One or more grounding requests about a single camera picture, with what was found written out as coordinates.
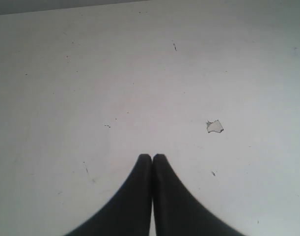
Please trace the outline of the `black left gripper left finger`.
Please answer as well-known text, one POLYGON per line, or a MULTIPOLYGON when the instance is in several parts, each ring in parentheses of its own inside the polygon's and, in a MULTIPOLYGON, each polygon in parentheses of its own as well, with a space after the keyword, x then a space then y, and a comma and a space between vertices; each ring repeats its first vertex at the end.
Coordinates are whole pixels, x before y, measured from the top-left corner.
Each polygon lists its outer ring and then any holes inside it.
POLYGON ((152 212, 152 159, 141 154, 115 195, 69 236, 147 236, 152 212))

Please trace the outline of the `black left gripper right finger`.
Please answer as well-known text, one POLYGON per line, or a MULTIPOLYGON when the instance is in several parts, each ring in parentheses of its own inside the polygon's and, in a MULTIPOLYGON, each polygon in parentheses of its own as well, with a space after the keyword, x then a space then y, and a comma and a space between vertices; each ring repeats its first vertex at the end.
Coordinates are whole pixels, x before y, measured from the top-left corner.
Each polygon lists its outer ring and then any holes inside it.
POLYGON ((241 236, 182 184, 163 154, 153 157, 153 207, 158 236, 241 236))

